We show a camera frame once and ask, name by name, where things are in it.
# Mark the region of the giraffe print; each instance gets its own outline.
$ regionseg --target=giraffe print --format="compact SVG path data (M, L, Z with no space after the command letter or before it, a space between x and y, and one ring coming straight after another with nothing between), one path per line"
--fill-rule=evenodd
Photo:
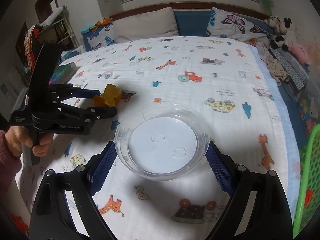
M268 137L265 135L259 134L259 143L261 143L262 151L264 154L263 159L261 160L261 165L263 165L267 170L270 170L270 163L275 164L274 160L271 159L270 154L268 153L266 143L268 143Z

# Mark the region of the transparent container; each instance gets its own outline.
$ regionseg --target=transparent container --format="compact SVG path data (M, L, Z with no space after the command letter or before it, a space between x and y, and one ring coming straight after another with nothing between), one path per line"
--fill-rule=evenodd
M209 126L196 110L165 101L133 111L115 134L122 163L150 180L176 179L191 171L209 142Z

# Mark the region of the beige pillow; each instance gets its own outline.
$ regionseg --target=beige pillow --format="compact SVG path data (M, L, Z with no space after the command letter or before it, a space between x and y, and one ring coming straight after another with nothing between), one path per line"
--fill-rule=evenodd
M179 36L171 7L116 20L113 22L113 31L116 43Z

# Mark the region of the green basket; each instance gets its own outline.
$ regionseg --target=green basket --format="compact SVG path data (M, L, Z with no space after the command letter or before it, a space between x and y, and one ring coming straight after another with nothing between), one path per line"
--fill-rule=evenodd
M302 178L293 223L293 237L307 225L320 205L320 124L313 128L307 146L301 150L300 163Z

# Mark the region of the orange sponge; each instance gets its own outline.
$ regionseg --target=orange sponge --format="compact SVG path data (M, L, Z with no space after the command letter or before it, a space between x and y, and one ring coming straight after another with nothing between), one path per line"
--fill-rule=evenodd
M103 106L116 106L122 97L122 92L115 85L108 84L103 92L99 96L94 96L92 99L93 105L95 107Z

